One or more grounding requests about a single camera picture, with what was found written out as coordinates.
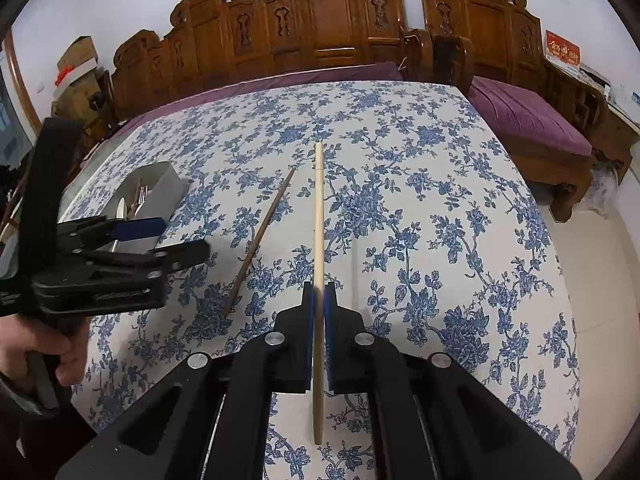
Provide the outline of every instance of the blue floral tablecloth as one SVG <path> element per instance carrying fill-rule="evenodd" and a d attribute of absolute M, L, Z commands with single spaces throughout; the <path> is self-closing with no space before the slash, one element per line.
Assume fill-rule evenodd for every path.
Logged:
<path fill-rule="evenodd" d="M 206 237 L 206 264 L 170 279 L 167 305 L 92 322 L 74 402 L 109 424 L 192 351 L 237 351 L 300 303 L 312 277 L 314 142 L 324 140 L 325 270 L 338 302 L 402 352 L 444 350 L 570 458 L 578 419 L 571 306 L 536 203 L 455 88 L 411 82 L 295 86 L 188 108 L 141 126 L 65 219 L 99 213 L 136 167 L 190 178 L 162 244 Z M 241 299 L 222 308 L 284 176 L 297 167 Z M 373 479 L 365 395 L 273 396 L 266 475 Z"/>

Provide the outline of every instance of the carved wooden backrest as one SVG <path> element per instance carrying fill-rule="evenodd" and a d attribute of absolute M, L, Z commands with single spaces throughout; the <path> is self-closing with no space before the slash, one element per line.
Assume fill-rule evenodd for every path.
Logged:
<path fill-rule="evenodd" d="M 432 34 L 465 36 L 474 44 L 476 75 L 536 92 L 544 81 L 540 20 L 527 0 L 422 0 Z"/>
<path fill-rule="evenodd" d="M 402 0 L 183 0 L 116 51 L 118 115 L 297 70 L 401 61 Z"/>

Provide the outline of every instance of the white wall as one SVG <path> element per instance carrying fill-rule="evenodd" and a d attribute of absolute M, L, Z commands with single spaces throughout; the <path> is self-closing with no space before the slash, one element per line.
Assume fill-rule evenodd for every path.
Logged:
<path fill-rule="evenodd" d="M 633 171 L 626 173 L 618 188 L 616 206 L 640 259 L 640 182 Z"/>
<path fill-rule="evenodd" d="M 80 35 L 91 35 L 105 68 L 113 69 L 116 48 L 140 28 L 161 37 L 170 30 L 169 14 L 180 0 L 31 0 L 14 24 L 20 70 L 41 118 L 50 112 L 56 62 Z M 405 0 L 410 27 L 423 27 L 420 0 Z M 528 0 L 528 9 L 548 28 L 580 46 L 582 60 L 611 79 L 625 110 L 640 120 L 630 100 L 640 94 L 640 52 L 606 0 Z M 36 88 L 43 82 L 45 89 Z"/>

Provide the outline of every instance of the wooden chopstick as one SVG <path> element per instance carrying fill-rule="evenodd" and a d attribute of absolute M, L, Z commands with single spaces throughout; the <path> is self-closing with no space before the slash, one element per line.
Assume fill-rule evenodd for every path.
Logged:
<path fill-rule="evenodd" d="M 289 174 L 287 175 L 286 179 L 280 185 L 280 189 L 278 190 L 276 198 L 273 199 L 273 202 L 271 203 L 271 207 L 267 211 L 267 215 L 264 217 L 264 220 L 262 220 L 262 224 L 260 224 L 260 228 L 258 229 L 258 234 L 255 235 L 254 241 L 251 242 L 251 246 L 249 247 L 249 252 L 246 254 L 246 257 L 242 262 L 242 267 L 240 267 L 240 272 L 238 272 L 238 275 L 236 276 L 236 280 L 234 282 L 234 286 L 231 288 L 229 299 L 226 302 L 224 310 L 222 311 L 222 313 L 225 316 L 228 316 L 229 311 L 231 311 L 231 307 L 234 304 L 234 301 L 238 297 L 238 292 L 240 291 L 240 285 L 242 285 L 242 280 L 244 280 L 247 269 L 249 268 L 249 264 L 251 263 L 251 260 L 254 257 L 254 254 L 258 248 L 258 245 L 260 245 L 262 236 L 264 235 L 264 232 L 267 230 L 267 226 L 269 225 L 269 222 L 271 221 L 271 218 L 273 217 L 273 214 L 276 211 L 276 208 L 278 206 L 278 203 L 280 202 L 280 199 L 282 198 L 282 196 L 284 195 L 284 192 L 289 186 L 289 182 L 291 181 L 291 177 L 293 176 L 293 173 L 295 171 L 296 171 L 296 168 L 291 168 L 291 171 L 289 171 Z"/>
<path fill-rule="evenodd" d="M 14 193 L 11 195 L 9 202 L 6 205 L 6 209 L 4 210 L 4 214 L 2 215 L 2 221 L 0 221 L 0 234 L 2 234 L 2 231 L 4 230 L 5 225 L 12 224 L 12 221 L 14 221 L 11 218 L 11 215 L 13 214 L 15 206 L 17 205 L 18 200 L 20 199 L 20 194 L 22 193 L 22 190 L 24 190 L 24 187 L 27 185 L 28 176 L 29 176 L 29 167 L 27 166 L 26 170 L 24 171 L 24 175 L 20 179 L 20 182 L 18 182 L 18 186 L 15 188 Z"/>
<path fill-rule="evenodd" d="M 313 427 L 314 443 L 322 444 L 324 423 L 324 157 L 322 142 L 316 142 L 316 230 L 314 237 L 314 350 Z"/>

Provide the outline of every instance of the purple cushion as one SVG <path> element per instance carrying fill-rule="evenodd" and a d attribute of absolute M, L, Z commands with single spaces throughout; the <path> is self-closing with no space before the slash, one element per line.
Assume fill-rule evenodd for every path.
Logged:
<path fill-rule="evenodd" d="M 142 124 L 153 121 L 166 115 L 198 106 L 227 97 L 251 94 L 260 90 L 284 88 L 286 86 L 307 85 L 313 83 L 334 83 L 338 81 L 402 81 L 398 72 L 398 66 L 391 61 L 359 66 L 341 66 L 338 68 L 321 68 L 320 70 L 308 70 L 306 72 L 293 72 L 289 74 L 275 75 L 262 79 L 252 79 L 235 85 L 223 86 L 174 101 L 167 105 L 155 108 L 145 114 L 132 118 L 117 133 L 121 135 Z"/>
<path fill-rule="evenodd" d="M 519 136 L 562 152 L 591 154 L 589 141 L 531 90 L 475 76 L 468 98 L 498 137 Z"/>

